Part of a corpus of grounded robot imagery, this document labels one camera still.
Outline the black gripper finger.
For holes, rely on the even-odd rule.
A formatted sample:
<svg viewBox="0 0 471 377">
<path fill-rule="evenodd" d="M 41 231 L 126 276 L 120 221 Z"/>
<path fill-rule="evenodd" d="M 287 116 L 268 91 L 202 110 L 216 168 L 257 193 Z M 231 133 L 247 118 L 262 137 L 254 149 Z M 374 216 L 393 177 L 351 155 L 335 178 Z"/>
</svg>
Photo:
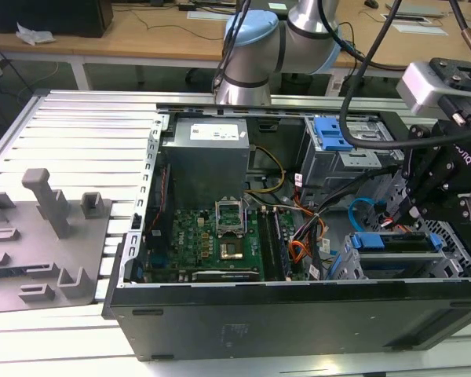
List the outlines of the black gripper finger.
<svg viewBox="0 0 471 377">
<path fill-rule="evenodd" d="M 430 177 L 432 163 L 440 147 L 413 148 L 404 151 L 401 176 L 406 180 L 405 190 L 412 204 L 422 199 L 425 190 L 422 188 Z"/>
<path fill-rule="evenodd" d="M 428 221 L 471 225 L 471 197 L 441 193 L 410 203 L 407 216 L 411 221 L 422 218 Z"/>
</svg>

